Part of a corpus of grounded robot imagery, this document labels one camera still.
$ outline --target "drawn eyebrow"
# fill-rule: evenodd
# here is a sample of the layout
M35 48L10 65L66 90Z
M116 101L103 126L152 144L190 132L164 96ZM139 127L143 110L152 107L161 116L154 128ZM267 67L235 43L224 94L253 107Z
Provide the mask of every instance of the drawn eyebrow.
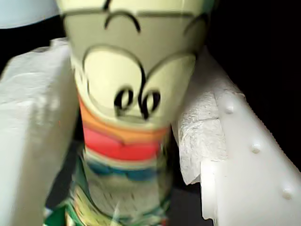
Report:
M150 12L150 11L141 11L138 12L139 17L194 17L191 13L177 13L177 12Z
M134 17L132 14L130 14L128 12L124 12L124 11L119 11L119 12L115 12L115 13L110 14L108 16L108 18L106 19L105 23L104 23L105 29L108 28L110 21L113 18L117 17L117 16L126 16L127 18L129 18L130 20L133 21L133 23L134 23L134 25L135 25L136 30L138 31L138 33L141 32L141 26L140 26L138 20L136 19L136 17Z
M185 28L184 30L184 35L186 35L188 33L188 31L199 21L204 21L206 26L208 26L209 23L209 16L207 13L203 13L199 16L197 16L196 18L194 18Z

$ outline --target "red stripe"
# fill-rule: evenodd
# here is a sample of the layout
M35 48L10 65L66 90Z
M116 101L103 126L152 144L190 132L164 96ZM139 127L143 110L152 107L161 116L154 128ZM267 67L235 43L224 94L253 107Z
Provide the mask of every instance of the red stripe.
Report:
M86 146L97 154L116 160L145 161L153 159L160 149L158 142L123 144L120 140L96 132L84 126Z

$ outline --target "orange stripe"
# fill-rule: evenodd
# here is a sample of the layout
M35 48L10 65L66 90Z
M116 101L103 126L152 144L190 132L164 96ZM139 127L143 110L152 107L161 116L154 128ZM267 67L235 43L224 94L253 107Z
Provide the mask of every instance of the orange stripe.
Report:
M88 128L94 129L96 131L106 133L113 137L118 137L124 143L133 143L133 142L150 142L162 140L164 135L167 133L168 128L160 130L151 130L151 131L141 131L141 130L130 130L117 128L111 125L108 125L99 119L95 118L86 108L84 103L79 97L79 105L81 117L83 124Z

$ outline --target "white tissue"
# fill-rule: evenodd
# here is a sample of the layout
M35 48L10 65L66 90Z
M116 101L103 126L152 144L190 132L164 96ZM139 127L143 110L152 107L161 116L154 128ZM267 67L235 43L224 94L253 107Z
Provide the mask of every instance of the white tissue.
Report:
M217 99L225 92L240 93L205 49L198 60L173 132L180 151L186 184L200 181L202 160L228 158Z
M14 57L0 79L0 226L42 225L78 99L67 42Z

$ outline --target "colorful cup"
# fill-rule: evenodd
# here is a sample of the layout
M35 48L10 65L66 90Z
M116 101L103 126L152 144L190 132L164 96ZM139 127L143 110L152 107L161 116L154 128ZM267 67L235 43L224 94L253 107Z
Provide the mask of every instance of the colorful cup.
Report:
M204 45L213 4L58 0L85 136L69 220L83 226L164 224L171 186L166 135Z

